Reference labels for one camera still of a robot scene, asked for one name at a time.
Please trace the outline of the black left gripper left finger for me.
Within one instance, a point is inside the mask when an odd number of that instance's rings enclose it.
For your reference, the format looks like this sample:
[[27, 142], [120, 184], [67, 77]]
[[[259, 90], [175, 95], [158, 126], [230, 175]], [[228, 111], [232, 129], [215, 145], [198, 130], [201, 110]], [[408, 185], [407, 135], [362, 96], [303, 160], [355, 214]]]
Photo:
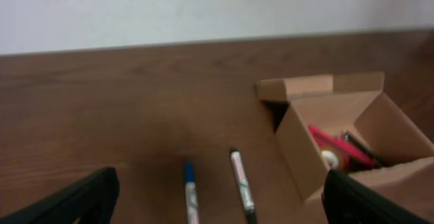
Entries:
[[46, 198], [1, 218], [1, 224], [110, 223], [119, 179], [113, 167], [101, 168]]

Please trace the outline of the orange utility knife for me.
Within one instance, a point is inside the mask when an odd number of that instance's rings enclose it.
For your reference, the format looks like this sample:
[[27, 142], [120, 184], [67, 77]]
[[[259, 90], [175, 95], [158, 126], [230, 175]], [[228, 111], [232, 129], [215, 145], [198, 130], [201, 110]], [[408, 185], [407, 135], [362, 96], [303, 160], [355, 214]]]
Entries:
[[312, 125], [308, 126], [308, 130], [319, 148], [323, 144], [330, 144], [343, 149], [349, 155], [349, 169], [354, 166], [361, 166], [362, 168], [367, 169], [373, 169], [377, 167], [372, 159], [370, 159], [358, 148], [345, 141], [343, 138], [330, 136], [329, 134]]

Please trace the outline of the blue whiteboard marker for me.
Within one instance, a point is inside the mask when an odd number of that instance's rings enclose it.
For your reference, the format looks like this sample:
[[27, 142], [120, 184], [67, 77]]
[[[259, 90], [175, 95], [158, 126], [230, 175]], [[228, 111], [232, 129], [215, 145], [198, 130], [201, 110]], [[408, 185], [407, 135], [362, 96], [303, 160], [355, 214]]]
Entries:
[[184, 190], [188, 224], [199, 224], [199, 207], [196, 193], [195, 173], [191, 162], [186, 162], [184, 165]]

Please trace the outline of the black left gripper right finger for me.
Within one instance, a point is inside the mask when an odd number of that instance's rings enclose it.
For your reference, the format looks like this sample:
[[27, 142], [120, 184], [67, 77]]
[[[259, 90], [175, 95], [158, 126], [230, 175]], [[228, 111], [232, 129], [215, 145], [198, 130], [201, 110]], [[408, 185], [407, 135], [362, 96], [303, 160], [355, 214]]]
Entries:
[[337, 170], [329, 170], [321, 201], [333, 224], [429, 224]]

